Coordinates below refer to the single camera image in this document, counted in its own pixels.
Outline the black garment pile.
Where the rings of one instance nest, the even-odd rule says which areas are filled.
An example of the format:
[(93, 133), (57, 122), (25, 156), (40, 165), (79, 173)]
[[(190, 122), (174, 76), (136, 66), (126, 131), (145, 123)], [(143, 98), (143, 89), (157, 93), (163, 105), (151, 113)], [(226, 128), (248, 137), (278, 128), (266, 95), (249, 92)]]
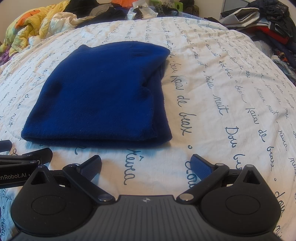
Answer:
[(122, 9), (122, 8), (113, 8), (109, 7), (109, 9), (101, 13), (100, 15), (95, 16), (94, 18), (90, 20), (86, 20), (79, 25), (76, 26), (76, 28), (81, 28), (84, 26), (97, 24), (97, 23), (105, 23), (105, 22), (112, 22), (112, 21), (122, 21), (125, 20), (127, 16), (128, 10)]

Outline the orange plastic bag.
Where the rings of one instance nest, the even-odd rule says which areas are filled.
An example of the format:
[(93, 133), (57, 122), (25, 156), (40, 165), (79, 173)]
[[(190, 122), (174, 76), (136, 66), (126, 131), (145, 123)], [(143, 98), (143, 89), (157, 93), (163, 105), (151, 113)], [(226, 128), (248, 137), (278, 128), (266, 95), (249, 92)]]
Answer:
[(111, 2), (114, 4), (119, 4), (124, 8), (131, 8), (134, 0), (112, 0)]

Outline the yellow floral quilt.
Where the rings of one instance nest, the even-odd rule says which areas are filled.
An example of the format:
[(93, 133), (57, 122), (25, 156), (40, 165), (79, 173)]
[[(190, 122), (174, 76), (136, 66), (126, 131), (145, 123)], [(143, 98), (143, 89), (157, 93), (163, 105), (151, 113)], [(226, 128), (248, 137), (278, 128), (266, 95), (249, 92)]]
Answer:
[(39, 36), (45, 38), (53, 16), (63, 12), (69, 1), (62, 1), (46, 7), (34, 8), (16, 18), (7, 28), (1, 53), (9, 50), (9, 56), (22, 52), (29, 44), (29, 38)]

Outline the blue knit sweater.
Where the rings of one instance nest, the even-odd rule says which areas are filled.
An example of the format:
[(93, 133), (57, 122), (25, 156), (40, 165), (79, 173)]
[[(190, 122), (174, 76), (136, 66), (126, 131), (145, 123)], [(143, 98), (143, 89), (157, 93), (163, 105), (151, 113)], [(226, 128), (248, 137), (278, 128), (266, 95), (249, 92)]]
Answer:
[(45, 81), (22, 138), (111, 148), (170, 141), (161, 83), (169, 54), (138, 41), (81, 45)]

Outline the black cap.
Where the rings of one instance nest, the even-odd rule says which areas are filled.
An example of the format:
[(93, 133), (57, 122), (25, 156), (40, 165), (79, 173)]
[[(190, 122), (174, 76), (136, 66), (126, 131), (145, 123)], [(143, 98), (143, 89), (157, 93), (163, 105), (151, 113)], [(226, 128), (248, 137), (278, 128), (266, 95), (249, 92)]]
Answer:
[(89, 16), (93, 8), (99, 6), (97, 0), (70, 0), (64, 12), (73, 13), (78, 18)]

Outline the white script-print bedsheet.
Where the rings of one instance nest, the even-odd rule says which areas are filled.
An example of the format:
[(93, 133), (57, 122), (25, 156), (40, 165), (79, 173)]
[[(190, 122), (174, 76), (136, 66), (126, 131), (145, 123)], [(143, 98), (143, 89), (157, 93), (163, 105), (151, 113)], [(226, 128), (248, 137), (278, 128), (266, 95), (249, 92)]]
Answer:
[(276, 196), (275, 233), (295, 240), (295, 86), (243, 33), (180, 17), (115, 21), (68, 30), (33, 44), (1, 66), (1, 139), (11, 154), (41, 149), (21, 138), (44, 82), (81, 45), (140, 41), (166, 47), (162, 80), (171, 141), (136, 150), (53, 147), (51, 169), (102, 159), (96, 183), (113, 196), (178, 195), (198, 182), (198, 154), (232, 169), (253, 164)]

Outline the crumpled white plastic bag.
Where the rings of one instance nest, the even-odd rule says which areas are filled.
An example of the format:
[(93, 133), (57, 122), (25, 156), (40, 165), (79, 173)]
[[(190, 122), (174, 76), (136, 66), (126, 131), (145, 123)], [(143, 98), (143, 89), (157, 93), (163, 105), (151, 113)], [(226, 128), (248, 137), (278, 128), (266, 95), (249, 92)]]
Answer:
[(156, 18), (158, 13), (148, 6), (138, 6), (137, 8), (130, 8), (126, 19), (127, 20), (147, 20)]

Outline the clothes pile on right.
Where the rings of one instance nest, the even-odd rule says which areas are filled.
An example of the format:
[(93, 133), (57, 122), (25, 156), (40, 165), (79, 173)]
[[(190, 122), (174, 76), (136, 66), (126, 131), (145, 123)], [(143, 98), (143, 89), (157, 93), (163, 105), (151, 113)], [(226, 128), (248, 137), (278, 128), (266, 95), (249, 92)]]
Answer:
[(295, 22), (281, 1), (251, 1), (220, 13), (219, 23), (267, 44), (267, 56), (295, 83)]

